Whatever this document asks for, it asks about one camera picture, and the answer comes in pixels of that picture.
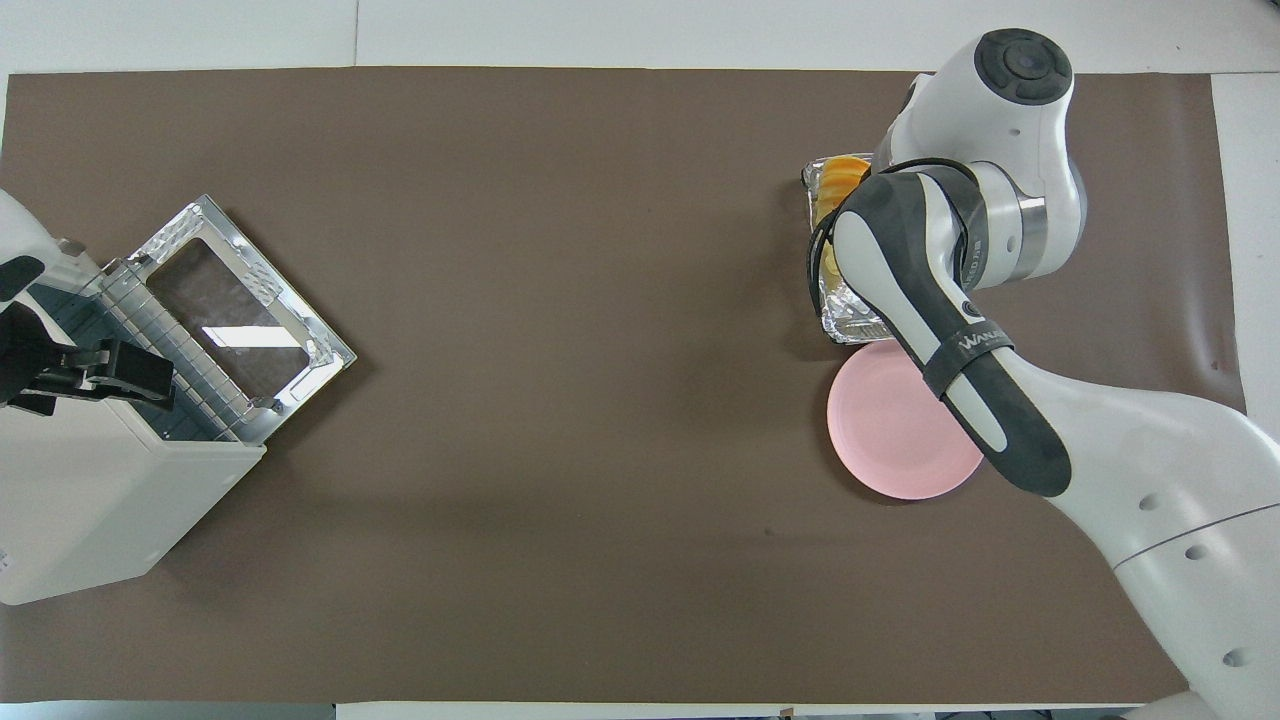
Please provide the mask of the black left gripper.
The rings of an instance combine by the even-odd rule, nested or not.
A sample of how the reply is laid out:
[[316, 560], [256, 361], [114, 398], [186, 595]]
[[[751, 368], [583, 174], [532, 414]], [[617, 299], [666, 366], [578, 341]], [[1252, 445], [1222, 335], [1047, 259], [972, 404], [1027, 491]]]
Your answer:
[[13, 302], [1, 316], [1, 401], [8, 407], [51, 416], [59, 398], [106, 397], [173, 409], [175, 366], [169, 359], [122, 340], [100, 340], [93, 388], [86, 389], [95, 352], [55, 342], [38, 314]]

